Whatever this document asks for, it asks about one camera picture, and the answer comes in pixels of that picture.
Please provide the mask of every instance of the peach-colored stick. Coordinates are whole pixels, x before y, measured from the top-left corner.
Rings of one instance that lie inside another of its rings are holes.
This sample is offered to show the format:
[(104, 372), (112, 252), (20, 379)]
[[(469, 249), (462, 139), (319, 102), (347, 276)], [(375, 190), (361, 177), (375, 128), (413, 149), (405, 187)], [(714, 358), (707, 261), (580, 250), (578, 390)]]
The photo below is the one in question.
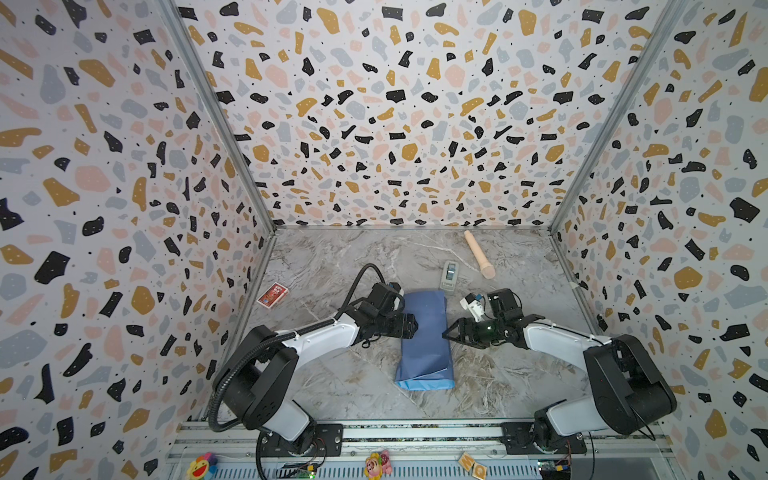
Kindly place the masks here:
[(469, 244), (469, 248), (472, 249), (472, 253), (475, 255), (475, 259), (478, 261), (478, 265), (480, 266), (480, 273), (485, 278), (493, 278), (496, 276), (496, 269), (491, 265), (490, 262), (488, 262), (488, 259), (485, 258), (485, 254), (482, 252), (482, 249), (478, 245), (478, 241), (475, 240), (475, 236), (472, 235), (472, 233), (469, 230), (464, 230), (464, 238), (467, 240), (467, 243)]

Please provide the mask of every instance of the terrazzo patterned wall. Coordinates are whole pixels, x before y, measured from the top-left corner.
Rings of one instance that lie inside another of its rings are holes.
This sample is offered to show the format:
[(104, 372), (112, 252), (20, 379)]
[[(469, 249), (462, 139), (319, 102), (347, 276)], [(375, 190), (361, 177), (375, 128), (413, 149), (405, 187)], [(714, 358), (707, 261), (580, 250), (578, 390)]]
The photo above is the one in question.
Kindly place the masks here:
[(157, 478), (260, 226), (153, 3), (0, 14), (0, 477)]
[(768, 470), (768, 2), (690, 2), (557, 238), (677, 395), (691, 479)]
[(661, 0), (180, 0), (275, 222), (542, 225)]

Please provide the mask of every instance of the gray marble surface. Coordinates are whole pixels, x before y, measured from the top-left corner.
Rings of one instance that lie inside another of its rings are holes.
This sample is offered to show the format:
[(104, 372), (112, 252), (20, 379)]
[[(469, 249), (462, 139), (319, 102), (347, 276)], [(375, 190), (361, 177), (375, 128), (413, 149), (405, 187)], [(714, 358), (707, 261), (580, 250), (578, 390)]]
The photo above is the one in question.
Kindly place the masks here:
[[(588, 331), (568, 281), (544, 232), (476, 230), (475, 238), (495, 265), (483, 278), (463, 230), (281, 230), (266, 275), (290, 289), (283, 302), (253, 311), (245, 332), (305, 326), (332, 316), (360, 267), (379, 266), (388, 282), (406, 292), (437, 289), (446, 260), (459, 263), (455, 294), (448, 297), (448, 322), (468, 316), (458, 304), (466, 293), (510, 288), (526, 314)], [(369, 271), (357, 293), (376, 280)], [(393, 382), (400, 339), (382, 338), (326, 354), (297, 370), (287, 398), (318, 419), (451, 419), (529, 417), (588, 389), (586, 375), (550, 356), (504, 345), (486, 350), (451, 343), (456, 387), (407, 392)]]

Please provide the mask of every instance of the blue folded cloth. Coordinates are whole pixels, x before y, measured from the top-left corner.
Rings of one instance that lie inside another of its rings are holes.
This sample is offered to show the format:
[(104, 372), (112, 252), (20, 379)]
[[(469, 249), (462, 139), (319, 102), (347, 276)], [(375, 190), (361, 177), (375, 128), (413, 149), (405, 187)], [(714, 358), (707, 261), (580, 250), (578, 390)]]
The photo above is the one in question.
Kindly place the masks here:
[(395, 384), (411, 391), (452, 389), (453, 361), (446, 328), (445, 294), (441, 290), (407, 293), (405, 313), (412, 313), (419, 330), (402, 341), (402, 358)]

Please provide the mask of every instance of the metal corner post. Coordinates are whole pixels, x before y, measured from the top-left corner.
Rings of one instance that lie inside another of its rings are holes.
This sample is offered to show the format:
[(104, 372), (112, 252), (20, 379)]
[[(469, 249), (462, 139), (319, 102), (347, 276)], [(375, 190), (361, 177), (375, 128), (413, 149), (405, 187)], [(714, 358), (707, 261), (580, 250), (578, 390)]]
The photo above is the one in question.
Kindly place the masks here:
[(224, 149), (234, 162), (237, 175), (243, 182), (243, 188), (248, 194), (251, 203), (253, 203), (253, 208), (256, 209), (259, 220), (261, 220), (262, 224), (265, 226), (269, 237), (273, 237), (275, 234), (275, 223), (272, 221), (269, 212), (266, 210), (266, 205), (261, 199), (259, 189), (253, 182), (253, 177), (251, 177), (248, 166), (245, 165), (243, 153), (240, 151), (240, 147), (235, 141), (230, 124), (224, 117), (221, 108), (219, 108), (219, 101), (216, 99), (216, 94), (210, 86), (210, 83), (208, 83), (207, 76), (205, 75), (205, 67), (200, 61), (200, 57), (197, 56), (189, 35), (187, 35), (187, 29), (184, 27), (184, 21), (181, 19), (181, 15), (179, 15), (179, 9), (176, 6), (176, 2), (174, 0), (155, 0), (155, 3), (160, 9), (160, 15), (165, 25), (168, 27), (173, 42), (178, 47), (179, 56), (184, 60), (184, 64), (187, 66), (189, 74), (192, 77), (192, 82), (195, 84), (195, 87), (197, 87), (203, 106), (208, 110), (208, 114), (211, 116), (214, 127), (221, 135)]
[(664, 9), (659, 14), (659, 19), (656, 20), (656, 25), (651, 33), (650, 40), (645, 44), (643, 53), (637, 62), (637, 66), (632, 70), (627, 83), (624, 85), (624, 88), (621, 89), (621, 92), (619, 92), (616, 104), (608, 113), (602, 129), (587, 152), (587, 157), (584, 160), (584, 163), (576, 173), (573, 182), (571, 182), (571, 186), (568, 188), (568, 192), (566, 192), (562, 203), (560, 203), (558, 211), (554, 214), (552, 223), (550, 223), (549, 226), (550, 232), (554, 233), (560, 230), (560, 227), (568, 217), (571, 207), (578, 198), (579, 191), (581, 191), (581, 188), (589, 178), (589, 174), (598, 164), (601, 154), (608, 145), (608, 142), (611, 141), (611, 137), (621, 123), (621, 119), (629, 109), (635, 95), (639, 92), (643, 80), (648, 75), (650, 68), (654, 65), (661, 50), (667, 43), (667, 39), (674, 30), (677, 21), (682, 16), (687, 3), (687, 0), (668, 0)]

